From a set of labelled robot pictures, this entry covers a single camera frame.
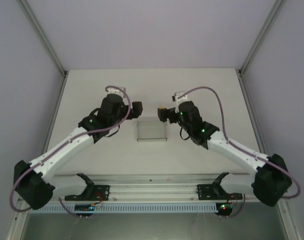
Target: metal extrusion bar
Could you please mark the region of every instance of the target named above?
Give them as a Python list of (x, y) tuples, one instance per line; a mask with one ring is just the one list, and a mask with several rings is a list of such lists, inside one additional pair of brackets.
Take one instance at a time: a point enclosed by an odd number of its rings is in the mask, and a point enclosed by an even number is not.
[(252, 99), (251, 99), (250, 94), (248, 92), (246, 82), (244, 81), (244, 78), (241, 77), (239, 70), (236, 70), (236, 74), (238, 76), (238, 80), (240, 82), (241, 90), (243, 92), (243, 96), (244, 96), (244, 99), (245, 99), (245, 104), (246, 104), (246, 107), (247, 107), (247, 111), (250, 115), (250, 120), (252, 122), (252, 126), (253, 126), (253, 129), (254, 129), (254, 134), (255, 134), (255, 137), (256, 137), (258, 148), (259, 148), (260, 152), (267, 154), (266, 144), (265, 144), (265, 141), (264, 141), (264, 138), (263, 138), (261, 128), (260, 128), (259, 123), (258, 123), (257, 115), (255, 113), (255, 110), (254, 110), (254, 107), (253, 107), (253, 102), (252, 102)]
[(284, 6), (285, 2), (286, 2), (286, 0), (276, 0), (274, 2), (272, 9), (270, 10), (261, 30), (259, 31), (259, 33), (255, 39), (255, 42), (254, 42), (251, 50), (249, 51), (243, 65), (241, 67), (241, 70), (240, 70), (241, 76), (244, 76), (248, 67), (254, 60), (259, 48), (261, 47), (262, 43), (264, 42), (268, 32), (270, 31), (272, 25), (274, 24), (274, 22), (275, 22), (277, 16), (279, 15), (282, 7)]
[(35, 17), (35, 14), (33, 13), (31, 7), (29, 6), (29, 4), (27, 3), (26, 0), (16, 0), (16, 1), (19, 4), (19, 6), (21, 7), (21, 9), (22, 9), (23, 13), (25, 14), (27, 20), (29, 21), (29, 23), (33, 27), (36, 35), (39, 37), (42, 45), (44, 46), (44, 48), (46, 50), (46, 52), (48, 53), (48, 55), (50, 56), (50, 58), (52, 59), (52, 61), (56, 65), (57, 69), (62, 74), (62, 76), (65, 76), (66, 71), (65, 71), (63, 65), (61, 64), (60, 60), (58, 59), (52, 45), (50, 44), (49, 40), (47, 39), (41, 25), (37, 21), (37, 19)]
[(53, 131), (53, 128), (54, 128), (54, 123), (55, 123), (55, 119), (56, 119), (56, 116), (57, 116), (58, 108), (60, 106), (61, 99), (62, 99), (63, 92), (64, 92), (64, 88), (65, 88), (65, 85), (66, 85), (67, 76), (68, 76), (68, 72), (66, 72), (66, 75), (64, 76), (62, 84), (59, 88), (59, 91), (57, 92), (57, 98), (55, 100), (54, 109), (51, 113), (51, 117), (49, 119), (49, 123), (48, 123), (48, 126), (46, 128), (46, 134), (45, 134), (45, 137), (43, 139), (41, 154), (43, 154), (47, 151), (47, 148), (48, 148), (48, 145), (49, 145), (49, 142), (50, 142), (50, 139), (51, 139), (52, 131)]
[(304, 240), (299, 216), (292, 202), (282, 199), (278, 202), (278, 207), (288, 238), (290, 240)]
[[(25, 209), (28, 207), (28, 204), (24, 201), (19, 201), (17, 207)], [(27, 215), (28, 212), (15, 212), (13, 214), (5, 240), (19, 240), (21, 238)]]

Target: gray wall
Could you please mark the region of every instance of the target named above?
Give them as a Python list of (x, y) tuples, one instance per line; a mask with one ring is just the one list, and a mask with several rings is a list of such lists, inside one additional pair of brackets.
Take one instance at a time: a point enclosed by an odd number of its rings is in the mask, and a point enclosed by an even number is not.
[(66, 69), (240, 68), (275, 0), (27, 0)]
[(245, 80), (269, 153), (301, 182), (294, 202), (304, 228), (304, 0), (286, 2)]
[(0, 0), (0, 240), (14, 164), (40, 153), (60, 79), (15, 0)]

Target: cable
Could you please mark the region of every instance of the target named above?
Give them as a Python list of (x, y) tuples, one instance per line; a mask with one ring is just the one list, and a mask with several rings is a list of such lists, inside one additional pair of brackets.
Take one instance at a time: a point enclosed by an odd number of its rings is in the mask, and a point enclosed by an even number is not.
[(226, 202), (226, 203), (224, 203), (224, 204), (225, 204), (225, 205), (226, 205), (226, 204), (228, 204), (228, 203), (229, 203), (229, 201), (230, 201), (230, 199), (231, 199), (231, 195), (229, 194), (229, 195), (228, 195), (227, 202)]
[(190, 136), (188, 136), (187, 138), (183, 138), (182, 131), (183, 131), (183, 128), (181, 127), (181, 130), (180, 130), (180, 137), (181, 137), (181, 139), (184, 140), (184, 141), (188, 140), (190, 138)]
[(110, 138), (110, 137), (114, 136), (115, 134), (117, 134), (118, 131), (120, 131), (120, 125), (118, 126), (118, 130), (116, 130), (114, 133), (111, 133), (110, 135), (105, 136), (105, 137), (106, 137), (106, 138)]
[(235, 197), (235, 199), (236, 199), (236, 203), (234, 204), (234, 207), (237, 205), (237, 202), (238, 202), (238, 199), (237, 199), (237, 197), (236, 197), (236, 194), (234, 194), (234, 197)]
[(218, 104), (220, 106), (220, 110), (221, 110), (221, 115), (222, 115), (222, 128), (223, 128), (223, 134), (224, 134), (224, 137), (226, 139), (226, 141), (231, 145), (233, 146), (234, 148), (236, 148), (237, 150), (241, 151), (242, 153), (244, 154), (247, 154), (248, 156), (252, 157), (252, 158), (255, 158), (255, 159), (258, 159), (258, 160), (261, 160), (263, 161), (264, 163), (268, 164), (268, 165), (271, 165), (273, 166), (274, 168), (276, 168), (277, 170), (281, 171), (282, 173), (284, 173), (286, 176), (290, 177), (293, 182), (296, 184), (297, 186), (297, 192), (292, 195), (292, 196), (282, 196), (283, 199), (293, 199), (293, 198), (297, 198), (300, 194), (301, 194), (301, 185), (300, 183), (296, 180), (296, 178), (291, 175), (288, 171), (282, 169), (281, 167), (277, 166), (276, 164), (272, 163), (272, 162), (269, 162), (268, 160), (266, 159), (263, 159), (262, 157), (260, 156), (256, 156), (255, 154), (251, 153), (251, 152), (248, 152), (244, 149), (242, 149), (241, 147), (237, 146), (236, 144), (234, 144), (232, 141), (229, 141), (228, 140), (228, 137), (227, 137), (227, 134), (226, 134), (226, 129), (225, 129), (225, 118), (224, 118), (224, 111), (223, 111), (223, 106), (222, 106), (222, 102), (217, 94), (217, 92), (208, 87), (208, 86), (199, 86), (199, 87), (196, 87), (196, 88), (193, 88), (189, 91), (187, 91), (186, 93), (184, 93), (183, 95), (177, 97), (177, 100), (181, 99), (182, 97), (186, 96), (187, 94), (190, 94), (191, 92), (194, 92), (196, 90), (199, 90), (199, 89), (207, 89), (207, 90), (210, 90), (212, 93), (214, 93), (214, 95), (216, 96), (217, 98), (217, 101), (218, 101)]
[(83, 218), (83, 216), (78, 216), (77, 214), (71, 212), (71, 211), (63, 204), (62, 199), (61, 199), (60, 197), (58, 198), (58, 201), (60, 202), (60, 204), (62, 205), (62, 207), (64, 208), (64, 210), (65, 210), (68, 214), (70, 214), (71, 216), (73, 216), (73, 217), (75, 217), (75, 218), (78, 218), (78, 219)]
[(243, 202), (242, 202), (242, 205), (241, 207), (238, 209), (238, 211), (232, 215), (229, 215), (228, 217), (226, 216), (225, 218), (234, 218), (236, 216), (238, 216), (243, 210), (244, 210), (244, 207), (245, 207), (245, 202), (246, 202), (246, 195), (244, 194), (243, 195)]
[(72, 141), (74, 141), (75, 139), (83, 136), (83, 135), (87, 135), (87, 134), (95, 134), (95, 133), (100, 133), (100, 132), (104, 132), (104, 131), (108, 131), (108, 130), (111, 130), (115, 127), (118, 127), (120, 126), (126, 119), (127, 117), (129, 116), (130, 114), (130, 111), (131, 111), (131, 100), (129, 98), (129, 96), (127, 95), (127, 93), (119, 88), (119, 87), (116, 87), (116, 86), (112, 86), (112, 85), (109, 85), (105, 88), (105, 91), (107, 92), (109, 88), (114, 88), (116, 90), (119, 90), (121, 93), (124, 94), (127, 102), (128, 102), (128, 110), (127, 110), (127, 113), (125, 115), (125, 117), (117, 124), (113, 125), (113, 126), (110, 126), (110, 127), (107, 127), (107, 128), (102, 128), (102, 129), (96, 129), (96, 130), (91, 130), (91, 131), (86, 131), (86, 132), (82, 132), (82, 133), (79, 133), (77, 135), (75, 135), (74, 137), (72, 137), (69, 141), (66, 141), (64, 142), (61, 146), (59, 146), (57, 149), (55, 149), (53, 152), (51, 152), (46, 158), (44, 158), (40, 163), (37, 163), (36, 165), (30, 167), (27, 171), (25, 171), (17, 180), (16, 182), (13, 184), (13, 187), (11, 189), (11, 192), (10, 192), (10, 196), (9, 196), (9, 204), (10, 204), (10, 207), (11, 209), (13, 209), (15, 212), (18, 212), (18, 213), (23, 213), (25, 211), (28, 211), (31, 209), (31, 207), (28, 207), (26, 209), (17, 209), (14, 204), (13, 204), (13, 195), (14, 195), (14, 192), (15, 192), (15, 189), (17, 188), (18, 184), (21, 182), (21, 180), (27, 175), (29, 174), (31, 171), (33, 171), (35, 168), (37, 168), (38, 166), (40, 166), (41, 164), (45, 163), (47, 160), (49, 160), (51, 157), (53, 157), (56, 153), (58, 153), (62, 148), (64, 148), (66, 145), (68, 145), (69, 143), (71, 143)]
[(100, 201), (94, 203), (94, 205), (101, 204), (103, 202), (102, 194), (100, 194), (99, 192), (95, 192), (94, 194), (100, 198)]

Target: white table surface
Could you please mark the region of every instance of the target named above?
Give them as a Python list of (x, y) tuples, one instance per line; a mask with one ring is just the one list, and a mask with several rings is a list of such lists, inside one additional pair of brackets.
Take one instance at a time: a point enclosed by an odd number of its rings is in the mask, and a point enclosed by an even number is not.
[[(107, 85), (126, 87), (132, 101), (143, 102), (142, 117), (157, 117), (157, 107), (171, 108), (173, 93), (198, 86), (215, 89), (224, 108), (230, 138), (258, 150), (254, 131), (233, 68), (71, 70), (55, 120), (49, 148), (55, 146), (93, 109), (100, 107)], [(208, 90), (191, 93), (203, 120), (222, 127), (219, 106)], [(179, 137), (168, 124), (166, 142), (137, 142), (136, 120), (127, 120), (118, 134), (103, 138), (76, 155), (58, 174), (193, 175), (244, 173), (230, 160)]]

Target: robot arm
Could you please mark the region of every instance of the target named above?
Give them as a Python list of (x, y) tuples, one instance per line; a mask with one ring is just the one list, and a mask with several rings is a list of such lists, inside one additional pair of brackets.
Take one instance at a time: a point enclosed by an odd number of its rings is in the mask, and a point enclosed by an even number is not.
[(62, 142), (29, 163), (20, 161), (15, 165), (14, 184), (26, 171), (30, 171), (20, 180), (15, 191), (34, 210), (43, 207), (52, 198), (61, 196), (77, 195), (84, 200), (88, 199), (94, 194), (94, 183), (86, 175), (54, 175), (75, 154), (108, 135), (110, 129), (120, 123), (126, 115), (127, 119), (138, 118), (142, 111), (142, 102), (133, 102), (131, 109), (131, 106), (124, 104), (121, 91), (108, 89), (108, 95), (103, 99), (101, 107), (86, 116)]
[(225, 156), (249, 174), (224, 172), (219, 175), (212, 184), (217, 197), (234, 193), (254, 194), (262, 203), (274, 206), (291, 186), (292, 180), (266, 162), (287, 171), (283, 158), (256, 152), (230, 139), (217, 126), (203, 121), (198, 108), (188, 101), (185, 92), (175, 93), (173, 101), (176, 102), (174, 108), (158, 108), (160, 121), (178, 123), (195, 144)]

